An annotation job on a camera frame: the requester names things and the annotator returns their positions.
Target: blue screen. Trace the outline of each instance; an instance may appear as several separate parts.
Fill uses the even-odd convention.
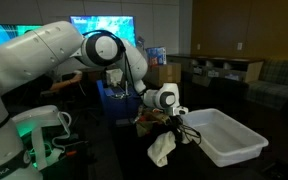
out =
[[[0,45],[24,34],[27,30],[34,30],[41,27],[40,25],[7,25],[0,24]]]
[[[81,34],[94,30],[107,30],[136,46],[133,16],[70,16],[70,19]]]

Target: gray couch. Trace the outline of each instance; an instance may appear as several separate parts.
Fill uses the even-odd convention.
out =
[[[266,60],[258,81],[249,83],[247,100],[280,110],[288,99],[288,60]]]

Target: plastic container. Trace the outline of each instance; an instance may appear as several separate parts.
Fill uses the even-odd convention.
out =
[[[181,118],[201,133],[200,147],[218,167],[258,157],[268,145],[264,137],[216,109],[192,111]]]

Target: cabinet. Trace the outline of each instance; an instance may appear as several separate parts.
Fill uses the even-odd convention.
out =
[[[182,72],[191,75],[191,82],[208,86],[212,77],[223,77],[243,82],[258,79],[263,59],[214,57],[190,54],[167,55],[168,62],[182,64]]]

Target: crumpled towel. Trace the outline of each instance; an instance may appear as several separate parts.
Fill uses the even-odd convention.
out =
[[[175,147],[175,135],[170,131],[157,137],[155,142],[147,149],[147,155],[158,167],[163,167],[167,165],[167,155]]]

